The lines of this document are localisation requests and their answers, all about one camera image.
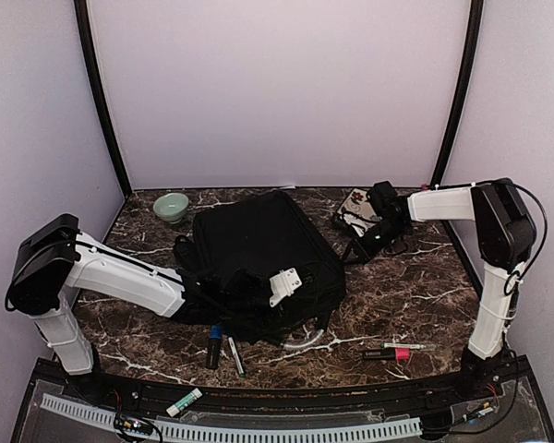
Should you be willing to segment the black student backpack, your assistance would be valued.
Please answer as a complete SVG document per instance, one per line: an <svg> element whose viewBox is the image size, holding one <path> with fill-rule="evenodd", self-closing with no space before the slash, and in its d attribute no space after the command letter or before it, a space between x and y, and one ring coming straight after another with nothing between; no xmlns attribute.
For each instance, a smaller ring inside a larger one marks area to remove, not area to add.
<svg viewBox="0 0 554 443"><path fill-rule="evenodd" d="M204 293L223 305L221 280L248 271L269 280L295 268L303 285L274 307L277 318L253 323L269 331L260 336L234 321L223 321L198 302L186 304L188 325L221 325L239 341L283 346L309 320L316 338L323 334L346 296L343 263L295 201L283 191L205 210L193 219L191 236L179 235L173 248L180 269L196 275Z"/></svg>

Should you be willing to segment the blue cap white pen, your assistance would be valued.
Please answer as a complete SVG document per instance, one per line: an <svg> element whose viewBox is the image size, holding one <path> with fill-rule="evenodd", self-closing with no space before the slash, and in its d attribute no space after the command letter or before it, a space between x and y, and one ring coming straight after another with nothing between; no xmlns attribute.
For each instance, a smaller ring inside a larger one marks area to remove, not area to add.
<svg viewBox="0 0 554 443"><path fill-rule="evenodd" d="M237 374L240 378L245 378L246 377L246 369L243 365L243 361L242 361L240 353L238 351L235 339L232 336L228 336L227 340L228 340L228 344L229 344L232 356L234 357L234 360L235 360L236 372L237 372Z"/></svg>

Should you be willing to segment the thin white green pen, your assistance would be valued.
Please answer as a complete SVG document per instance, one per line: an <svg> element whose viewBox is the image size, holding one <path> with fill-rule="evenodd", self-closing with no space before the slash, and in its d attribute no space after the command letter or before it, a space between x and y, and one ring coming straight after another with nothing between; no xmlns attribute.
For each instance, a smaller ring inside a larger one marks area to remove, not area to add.
<svg viewBox="0 0 554 443"><path fill-rule="evenodd" d="M434 351L435 344L424 343L398 343L398 342L383 342L382 349L406 349L411 351Z"/></svg>

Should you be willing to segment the pink cap black highlighter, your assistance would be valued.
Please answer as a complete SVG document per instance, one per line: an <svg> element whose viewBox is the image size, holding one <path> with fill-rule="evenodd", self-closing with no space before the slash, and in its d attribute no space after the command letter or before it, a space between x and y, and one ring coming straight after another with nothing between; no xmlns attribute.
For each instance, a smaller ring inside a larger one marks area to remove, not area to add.
<svg viewBox="0 0 554 443"><path fill-rule="evenodd" d="M407 361L410 350L406 348L380 348L362 352L364 361Z"/></svg>

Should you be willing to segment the white green glue stick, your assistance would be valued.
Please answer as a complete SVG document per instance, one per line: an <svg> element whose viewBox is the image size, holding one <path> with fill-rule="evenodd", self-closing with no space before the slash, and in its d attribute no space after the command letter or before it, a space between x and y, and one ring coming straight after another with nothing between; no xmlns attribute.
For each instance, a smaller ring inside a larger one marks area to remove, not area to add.
<svg viewBox="0 0 554 443"><path fill-rule="evenodd" d="M191 390L187 395L185 395L180 400L176 401L166 409L166 413L170 417L175 417L183 412L188 406L193 404L195 401L202 397L203 393L199 388Z"/></svg>

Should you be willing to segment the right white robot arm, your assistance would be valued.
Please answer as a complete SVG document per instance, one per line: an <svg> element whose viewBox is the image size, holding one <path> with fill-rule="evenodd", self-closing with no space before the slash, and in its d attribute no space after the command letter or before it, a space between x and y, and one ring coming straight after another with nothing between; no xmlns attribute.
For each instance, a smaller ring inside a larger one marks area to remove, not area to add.
<svg viewBox="0 0 554 443"><path fill-rule="evenodd" d="M461 186L434 186L408 196L390 182L373 185L367 202L375 221L342 210L339 216L354 237L343 252L346 265L366 264L416 222L470 221L476 226L484 279L476 323L461 357L452 391L463 400L485 389L508 357L507 334L516 316L519 287L544 244L522 196L526 189L509 178Z"/></svg>

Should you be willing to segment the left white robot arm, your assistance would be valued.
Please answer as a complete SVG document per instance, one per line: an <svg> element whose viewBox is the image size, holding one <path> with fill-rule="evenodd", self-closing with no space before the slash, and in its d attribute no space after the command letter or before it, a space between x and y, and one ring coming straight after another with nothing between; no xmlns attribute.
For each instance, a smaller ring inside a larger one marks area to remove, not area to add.
<svg viewBox="0 0 554 443"><path fill-rule="evenodd" d="M102 293L182 323L192 319L186 304L198 302L223 321L269 335L267 329L204 293L194 273L151 265L116 251L81 231L76 216L61 214L20 244L5 309L33 321L66 373L76 377L77 389L92 402L108 399L112 383L95 368L96 352L66 300L67 288Z"/></svg>

